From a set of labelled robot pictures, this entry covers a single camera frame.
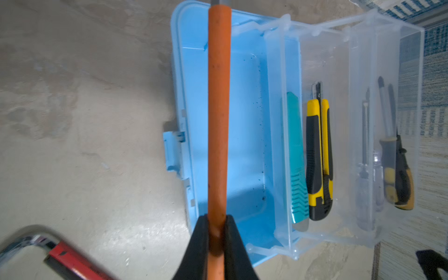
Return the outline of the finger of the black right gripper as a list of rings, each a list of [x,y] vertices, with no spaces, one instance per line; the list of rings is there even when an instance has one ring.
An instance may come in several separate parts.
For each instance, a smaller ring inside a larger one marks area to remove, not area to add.
[[[442,280],[439,269],[448,271],[447,258],[434,250],[420,250],[415,254],[427,280]]]

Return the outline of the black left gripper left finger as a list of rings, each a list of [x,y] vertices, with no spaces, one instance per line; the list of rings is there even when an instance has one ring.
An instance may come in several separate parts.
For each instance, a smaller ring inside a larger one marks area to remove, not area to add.
[[[209,253],[209,221],[200,216],[191,234],[183,259],[172,280],[206,280]]]

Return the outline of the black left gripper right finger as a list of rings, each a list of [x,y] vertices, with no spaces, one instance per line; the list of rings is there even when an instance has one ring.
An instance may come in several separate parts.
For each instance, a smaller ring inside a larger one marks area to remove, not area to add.
[[[231,215],[226,216],[224,234],[225,279],[258,280],[238,227]]]

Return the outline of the teal utility knife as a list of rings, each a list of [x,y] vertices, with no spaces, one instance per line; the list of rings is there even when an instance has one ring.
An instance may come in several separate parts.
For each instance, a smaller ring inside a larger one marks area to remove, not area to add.
[[[309,200],[306,185],[301,107],[298,97],[287,93],[289,168],[292,227],[300,232],[309,227]]]

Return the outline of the small silver screwdriver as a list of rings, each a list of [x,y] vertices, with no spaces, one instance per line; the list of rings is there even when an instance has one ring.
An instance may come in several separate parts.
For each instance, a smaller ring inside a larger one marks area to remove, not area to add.
[[[372,214],[372,197],[370,195],[368,172],[369,167],[369,110],[370,89],[367,88],[366,95],[362,101],[362,160],[358,165],[357,177],[357,225],[364,231],[373,231],[375,218]]]

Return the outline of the yellow black utility knife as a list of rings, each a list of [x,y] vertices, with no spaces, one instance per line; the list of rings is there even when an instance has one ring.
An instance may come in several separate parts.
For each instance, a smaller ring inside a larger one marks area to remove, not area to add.
[[[333,152],[330,128],[330,105],[322,98],[322,83],[312,87],[313,98],[307,103],[306,115],[306,184],[309,217],[325,219],[333,206]]]

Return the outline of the red hex key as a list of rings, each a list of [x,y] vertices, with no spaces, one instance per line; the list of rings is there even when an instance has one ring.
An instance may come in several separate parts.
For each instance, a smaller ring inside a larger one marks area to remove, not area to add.
[[[46,253],[44,263],[65,280],[113,280],[114,277],[65,241],[48,232],[28,232],[10,238],[1,246],[1,266],[26,247]]]

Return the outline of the black handled screwdriver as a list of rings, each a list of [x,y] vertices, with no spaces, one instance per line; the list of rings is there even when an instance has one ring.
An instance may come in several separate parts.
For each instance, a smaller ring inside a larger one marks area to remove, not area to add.
[[[378,77],[382,119],[385,137],[380,140],[382,148],[381,163],[383,166],[384,192],[391,204],[398,202],[396,191],[396,103],[392,84],[386,88],[382,76]]]

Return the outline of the clear tool box tray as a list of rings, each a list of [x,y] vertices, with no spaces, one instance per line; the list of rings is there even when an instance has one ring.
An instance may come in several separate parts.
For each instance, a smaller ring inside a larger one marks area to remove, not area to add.
[[[396,125],[413,180],[417,179],[418,126],[421,107],[424,30],[377,11],[321,24],[292,21],[288,36],[301,45],[301,120],[306,160],[307,103],[312,87],[322,83],[322,98],[330,105],[333,158],[333,204],[319,221],[309,217],[297,247],[302,254],[323,241],[373,247],[412,213],[396,208],[385,197],[382,147],[385,137],[378,77],[393,85]],[[370,89],[369,167],[374,230],[357,225],[357,177],[362,160],[362,101]]]

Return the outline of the orange hex key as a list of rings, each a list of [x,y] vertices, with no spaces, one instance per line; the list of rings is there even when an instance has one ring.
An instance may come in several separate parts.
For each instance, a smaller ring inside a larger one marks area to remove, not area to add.
[[[209,280],[225,277],[231,29],[230,2],[211,1],[208,12]]]

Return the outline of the blue plastic tool box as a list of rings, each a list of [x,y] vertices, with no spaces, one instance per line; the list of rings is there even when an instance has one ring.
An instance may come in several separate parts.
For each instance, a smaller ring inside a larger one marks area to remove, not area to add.
[[[208,207],[208,12],[199,1],[171,16],[177,131],[163,134],[166,168],[185,188],[187,227]],[[301,45],[288,36],[289,15],[232,12],[227,213],[254,266],[285,255],[298,259],[292,227],[287,98],[301,99]]]

